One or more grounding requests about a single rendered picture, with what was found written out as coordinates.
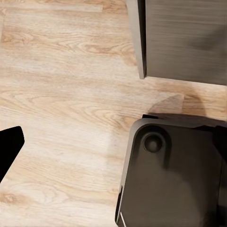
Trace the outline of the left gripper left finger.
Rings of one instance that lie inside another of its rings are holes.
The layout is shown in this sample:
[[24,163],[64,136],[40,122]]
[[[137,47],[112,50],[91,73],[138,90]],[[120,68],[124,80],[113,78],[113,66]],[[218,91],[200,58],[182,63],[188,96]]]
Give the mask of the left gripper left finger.
[[20,126],[0,131],[0,183],[25,143]]

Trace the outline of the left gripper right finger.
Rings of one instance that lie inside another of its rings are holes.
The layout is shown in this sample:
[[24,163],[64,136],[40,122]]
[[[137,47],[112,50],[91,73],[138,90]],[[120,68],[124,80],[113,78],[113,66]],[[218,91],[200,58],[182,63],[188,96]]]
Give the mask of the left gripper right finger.
[[216,126],[213,137],[212,143],[224,159],[227,164],[227,128],[222,126]]

